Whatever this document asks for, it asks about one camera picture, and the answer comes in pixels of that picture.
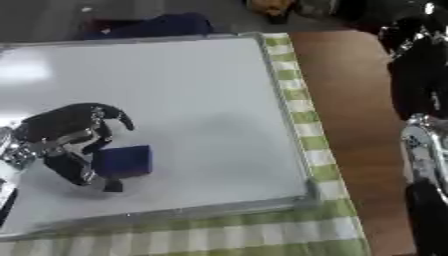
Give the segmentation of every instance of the wooden table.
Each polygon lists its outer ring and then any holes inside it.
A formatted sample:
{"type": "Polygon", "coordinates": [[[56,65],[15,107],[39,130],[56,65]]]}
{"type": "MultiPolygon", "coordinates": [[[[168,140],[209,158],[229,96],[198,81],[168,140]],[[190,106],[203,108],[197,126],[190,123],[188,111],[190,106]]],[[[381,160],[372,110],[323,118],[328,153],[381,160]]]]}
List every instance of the wooden table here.
{"type": "Polygon", "coordinates": [[[414,251],[387,55],[373,36],[355,31],[291,38],[374,255],[414,251]]]}

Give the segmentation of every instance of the white surface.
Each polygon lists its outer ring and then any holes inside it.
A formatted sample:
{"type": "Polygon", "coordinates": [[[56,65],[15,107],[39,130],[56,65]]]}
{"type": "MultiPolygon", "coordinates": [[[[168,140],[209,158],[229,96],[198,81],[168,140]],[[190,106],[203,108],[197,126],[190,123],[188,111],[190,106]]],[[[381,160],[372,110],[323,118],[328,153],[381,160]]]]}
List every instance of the white surface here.
{"type": "Polygon", "coordinates": [[[127,181],[128,193],[98,198],[37,163],[22,176],[3,232],[306,193],[294,141],[254,39],[40,46],[1,56],[3,123],[79,102],[124,109],[137,130],[113,123],[110,147],[150,144],[153,173],[127,181]]]}

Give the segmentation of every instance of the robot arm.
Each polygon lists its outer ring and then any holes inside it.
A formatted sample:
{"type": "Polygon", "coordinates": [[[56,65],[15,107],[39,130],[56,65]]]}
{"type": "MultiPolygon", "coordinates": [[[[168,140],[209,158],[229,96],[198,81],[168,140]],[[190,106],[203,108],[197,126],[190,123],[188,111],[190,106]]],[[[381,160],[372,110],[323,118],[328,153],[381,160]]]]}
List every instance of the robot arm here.
{"type": "Polygon", "coordinates": [[[0,225],[17,197],[21,174],[38,159],[74,185],[100,183],[104,192],[122,192],[119,180],[100,177],[83,158],[112,141],[107,119],[119,120],[134,130],[125,112],[98,103],[73,104],[32,116],[15,129],[0,127],[0,225]],[[66,148],[79,143],[87,143],[81,154],[66,148]]]}
{"type": "Polygon", "coordinates": [[[409,222],[417,255],[448,255],[448,10],[426,2],[396,17],[376,31],[391,57],[393,106],[406,121],[401,148],[409,222]]]}

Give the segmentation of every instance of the striped cloth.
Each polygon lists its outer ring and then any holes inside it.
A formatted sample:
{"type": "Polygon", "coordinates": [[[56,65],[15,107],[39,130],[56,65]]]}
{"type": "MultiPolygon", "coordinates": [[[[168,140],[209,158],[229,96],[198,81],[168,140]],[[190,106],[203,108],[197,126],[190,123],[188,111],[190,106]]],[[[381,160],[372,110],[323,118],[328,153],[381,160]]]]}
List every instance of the striped cloth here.
{"type": "Polygon", "coordinates": [[[317,208],[172,221],[114,232],[1,243],[2,256],[365,256],[356,211],[303,81],[287,34],[264,35],[323,203],[317,208]]]}

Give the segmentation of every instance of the blue block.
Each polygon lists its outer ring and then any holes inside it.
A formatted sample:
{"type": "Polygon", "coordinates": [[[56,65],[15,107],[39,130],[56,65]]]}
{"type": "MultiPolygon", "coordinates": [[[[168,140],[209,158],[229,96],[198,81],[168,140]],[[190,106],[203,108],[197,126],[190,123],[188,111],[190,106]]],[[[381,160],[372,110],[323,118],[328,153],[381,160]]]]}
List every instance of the blue block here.
{"type": "Polygon", "coordinates": [[[93,154],[92,168],[111,179],[125,179],[152,172],[152,153],[149,146],[103,149],[93,154]]]}

